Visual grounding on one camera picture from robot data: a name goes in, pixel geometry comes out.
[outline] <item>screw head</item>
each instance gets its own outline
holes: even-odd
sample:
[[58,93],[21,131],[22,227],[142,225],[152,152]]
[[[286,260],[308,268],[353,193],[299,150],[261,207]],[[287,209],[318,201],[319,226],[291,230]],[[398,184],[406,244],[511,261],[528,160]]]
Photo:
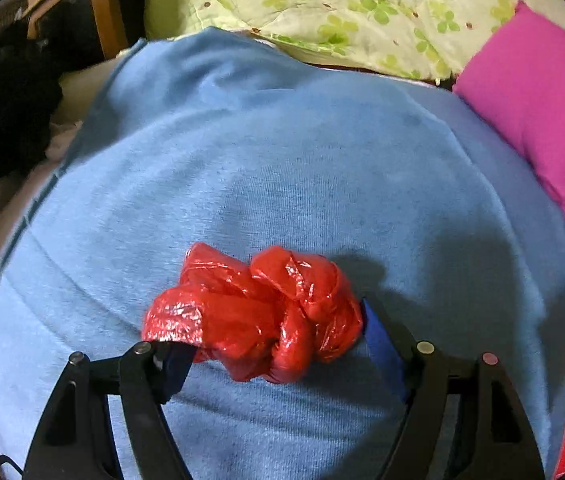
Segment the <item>screw head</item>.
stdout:
[[133,352],[137,355],[143,355],[151,351],[151,343],[149,341],[140,341],[133,346]]
[[420,341],[418,345],[415,346],[421,354],[433,354],[435,351],[435,346],[428,341]]
[[85,354],[83,354],[82,352],[73,352],[69,356],[69,363],[71,363],[74,366],[79,365],[84,359],[85,359]]
[[496,364],[498,364],[498,356],[495,354],[492,354],[491,352],[485,352],[483,354],[483,361],[485,362],[485,364],[494,366]]

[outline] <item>red plastic bag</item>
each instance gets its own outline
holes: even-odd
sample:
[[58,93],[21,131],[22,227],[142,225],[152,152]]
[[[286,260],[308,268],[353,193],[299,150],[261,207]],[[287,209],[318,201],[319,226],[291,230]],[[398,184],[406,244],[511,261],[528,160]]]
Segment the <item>red plastic bag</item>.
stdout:
[[247,266],[197,243],[179,285],[149,308],[142,337],[197,346],[195,362],[219,360],[236,381],[290,383],[313,358],[346,352],[361,329],[347,279],[323,256],[275,246]]

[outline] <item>blanket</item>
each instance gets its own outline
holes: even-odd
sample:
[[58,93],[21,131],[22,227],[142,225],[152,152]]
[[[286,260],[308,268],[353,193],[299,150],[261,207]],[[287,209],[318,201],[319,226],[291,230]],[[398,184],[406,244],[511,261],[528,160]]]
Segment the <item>blanket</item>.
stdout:
[[[565,219],[528,165],[449,92],[307,66],[216,28],[120,61],[8,240],[0,453],[24,463],[67,356],[134,344],[198,241],[245,261],[273,244],[324,254],[416,338],[493,351],[552,471]],[[192,475],[213,480],[374,479],[403,413],[363,342],[286,386],[195,365],[165,406]],[[137,479],[115,399],[112,420]]]

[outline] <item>floral bedsheet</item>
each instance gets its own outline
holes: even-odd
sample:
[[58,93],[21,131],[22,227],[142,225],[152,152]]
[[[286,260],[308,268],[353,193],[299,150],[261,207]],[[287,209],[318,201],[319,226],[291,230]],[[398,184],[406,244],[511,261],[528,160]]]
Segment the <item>floral bedsheet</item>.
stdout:
[[[525,0],[565,28],[564,0]],[[459,73],[517,0],[147,0],[150,39],[246,28],[307,62],[416,79]]]

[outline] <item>pink cushion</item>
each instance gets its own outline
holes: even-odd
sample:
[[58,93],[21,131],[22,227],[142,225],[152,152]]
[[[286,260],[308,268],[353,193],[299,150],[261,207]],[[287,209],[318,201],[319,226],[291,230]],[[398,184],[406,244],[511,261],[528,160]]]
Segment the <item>pink cushion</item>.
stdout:
[[565,30],[519,1],[453,91],[530,162],[565,212]]

